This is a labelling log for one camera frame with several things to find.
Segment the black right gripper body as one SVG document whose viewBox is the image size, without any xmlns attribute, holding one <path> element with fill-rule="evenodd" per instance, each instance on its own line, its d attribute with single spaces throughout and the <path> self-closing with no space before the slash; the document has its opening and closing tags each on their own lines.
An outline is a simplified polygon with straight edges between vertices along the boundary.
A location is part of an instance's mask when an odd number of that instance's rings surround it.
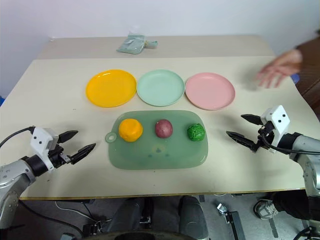
<svg viewBox="0 0 320 240">
<path fill-rule="evenodd" d="M 257 142 L 254 143 L 250 150 L 253 152 L 257 152 L 259 148 L 264 148 L 266 150 L 272 150 L 271 147 L 272 142 L 274 140 L 274 132 L 275 129 L 273 123 L 271 121 L 267 121 L 266 124 L 264 124 L 259 130 L 258 130 L 258 137 Z"/>
</svg>

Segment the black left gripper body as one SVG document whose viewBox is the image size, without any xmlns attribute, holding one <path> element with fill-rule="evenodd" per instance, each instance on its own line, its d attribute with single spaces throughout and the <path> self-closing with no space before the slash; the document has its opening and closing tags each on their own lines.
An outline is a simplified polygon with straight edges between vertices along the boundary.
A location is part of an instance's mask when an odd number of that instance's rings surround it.
<svg viewBox="0 0 320 240">
<path fill-rule="evenodd" d="M 64 164 L 71 163 L 71 157 L 64 154 L 64 148 L 59 144 L 56 144 L 55 148 L 48 152 L 48 158 L 54 168 L 59 168 Z"/>
</svg>

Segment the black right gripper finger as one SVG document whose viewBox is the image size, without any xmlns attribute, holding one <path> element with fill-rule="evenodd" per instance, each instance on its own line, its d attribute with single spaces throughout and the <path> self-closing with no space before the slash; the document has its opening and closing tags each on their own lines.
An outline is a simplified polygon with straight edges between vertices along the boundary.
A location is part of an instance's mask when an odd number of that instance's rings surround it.
<svg viewBox="0 0 320 240">
<path fill-rule="evenodd" d="M 246 138 L 244 135 L 233 131 L 226 131 L 226 134 L 238 144 L 245 146 L 250 150 L 253 150 L 255 143 L 252 140 Z"/>
<path fill-rule="evenodd" d="M 263 122 L 261 120 L 261 117 L 258 115 L 253 114 L 242 114 L 241 117 L 245 119 L 246 121 L 255 124 L 255 125 L 262 125 Z"/>
</svg>

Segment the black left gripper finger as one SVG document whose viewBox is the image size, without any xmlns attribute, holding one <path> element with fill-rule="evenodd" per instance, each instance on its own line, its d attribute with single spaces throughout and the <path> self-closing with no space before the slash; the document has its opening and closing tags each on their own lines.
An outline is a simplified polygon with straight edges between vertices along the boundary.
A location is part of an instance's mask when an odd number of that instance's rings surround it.
<svg viewBox="0 0 320 240">
<path fill-rule="evenodd" d="M 95 148 L 95 146 L 96 146 L 96 143 L 92 143 L 78 150 L 76 154 L 69 157 L 70 163 L 74 165 L 79 161 L 81 161 L 82 159 L 84 159 L 87 155 L 90 154 L 90 152 Z"/>
<path fill-rule="evenodd" d="M 62 144 L 70 139 L 72 139 L 79 131 L 78 130 L 68 130 L 58 135 L 58 143 Z"/>
</svg>

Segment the person's bare hand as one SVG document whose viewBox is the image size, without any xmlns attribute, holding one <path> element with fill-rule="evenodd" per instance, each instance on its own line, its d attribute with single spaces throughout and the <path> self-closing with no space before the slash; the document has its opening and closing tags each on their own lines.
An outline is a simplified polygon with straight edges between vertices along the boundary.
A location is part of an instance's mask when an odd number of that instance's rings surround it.
<svg viewBox="0 0 320 240">
<path fill-rule="evenodd" d="M 303 55 L 300 50 L 289 50 L 265 65 L 257 74 L 259 87 L 277 88 L 285 78 L 301 71 Z"/>
</svg>

